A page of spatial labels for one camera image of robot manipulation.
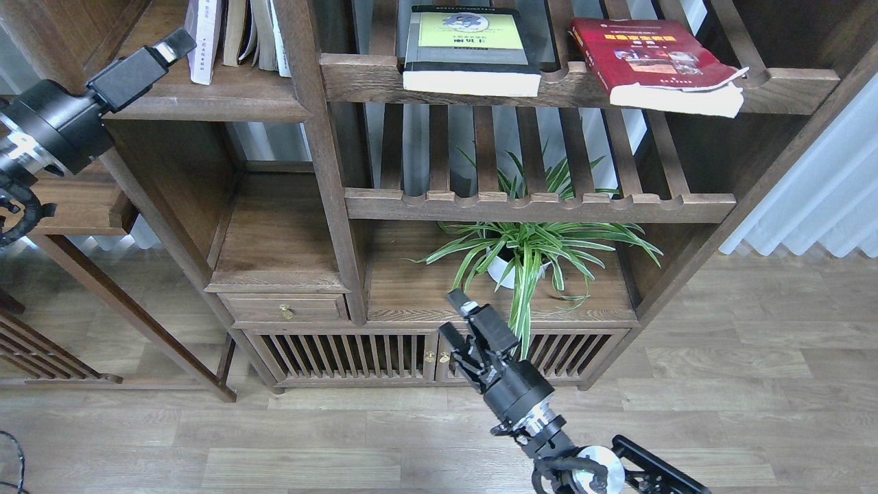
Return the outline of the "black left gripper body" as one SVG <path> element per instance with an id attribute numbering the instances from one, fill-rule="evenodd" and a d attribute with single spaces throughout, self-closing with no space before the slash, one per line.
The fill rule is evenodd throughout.
<path id="1" fill-rule="evenodd" d="M 94 90 L 72 95 L 53 80 L 41 80 L 3 107 L 2 120 L 34 138 L 51 156 L 47 171 L 63 177 L 78 174 L 113 146 L 101 122 L 107 110 Z"/>

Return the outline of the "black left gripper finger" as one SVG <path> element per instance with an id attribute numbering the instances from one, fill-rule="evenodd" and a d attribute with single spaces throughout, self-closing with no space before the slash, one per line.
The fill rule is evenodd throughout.
<path id="1" fill-rule="evenodd" d="M 101 102 L 101 115 L 118 113 L 146 94 L 154 82 L 169 72 L 170 66 L 194 48 L 191 35 L 178 28 L 154 46 L 143 46 L 131 56 L 114 60 L 86 82 L 86 87 Z"/>

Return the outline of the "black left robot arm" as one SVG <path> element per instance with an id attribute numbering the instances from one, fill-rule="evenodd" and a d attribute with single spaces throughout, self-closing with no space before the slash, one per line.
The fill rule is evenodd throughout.
<path id="1" fill-rule="evenodd" d="M 154 46 L 113 62 L 86 82 L 84 93 L 69 93 L 59 82 L 43 79 L 2 103 L 2 207 L 20 220 L 2 230 L 2 245 L 24 237 L 56 204 L 42 204 L 32 185 L 44 169 L 57 177 L 76 174 L 113 145 L 102 118 L 118 113 L 146 94 L 169 67 L 194 50 L 194 38 L 179 28 Z"/>

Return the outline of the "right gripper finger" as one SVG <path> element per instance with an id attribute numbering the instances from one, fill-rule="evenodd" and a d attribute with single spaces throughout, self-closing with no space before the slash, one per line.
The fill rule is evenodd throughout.
<path id="1" fill-rule="evenodd" d="M 463 336 L 451 322 L 443 323 L 438 331 L 447 340 L 455 362 L 465 368 L 480 368 L 479 348 L 473 343 L 473 337 Z"/>
<path id="2" fill-rule="evenodd" d="M 469 325 L 470 336 L 480 353 L 492 353 L 499 357 L 512 357 L 519 345 L 519 338 L 489 304 L 479 305 L 461 289 L 446 294 L 449 304 Z"/>

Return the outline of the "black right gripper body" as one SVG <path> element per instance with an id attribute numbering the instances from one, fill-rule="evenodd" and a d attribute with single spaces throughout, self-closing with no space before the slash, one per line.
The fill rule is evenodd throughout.
<path id="1" fill-rule="evenodd" d="M 554 388 L 527 360 L 508 351 L 457 351 L 457 367 L 495 413 L 493 436 L 540 436 L 557 420 Z"/>

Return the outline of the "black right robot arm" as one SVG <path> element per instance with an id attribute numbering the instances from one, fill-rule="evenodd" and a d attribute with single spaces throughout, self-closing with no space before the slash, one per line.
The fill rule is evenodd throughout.
<path id="1" fill-rule="evenodd" d="M 624 436 L 615 436 L 611 447 L 576 446 L 562 431 L 565 419 L 549 406 L 552 385 L 530 362 L 515 356 L 520 341 L 501 316 L 461 289 L 447 299 L 469 326 L 467 336 L 449 322 L 439 328 L 455 368 L 499 419 L 491 434 L 513 438 L 532 460 L 531 484 L 537 493 L 545 492 L 545 481 L 555 493 L 619 493 L 624 486 L 639 493 L 708 492 Z"/>

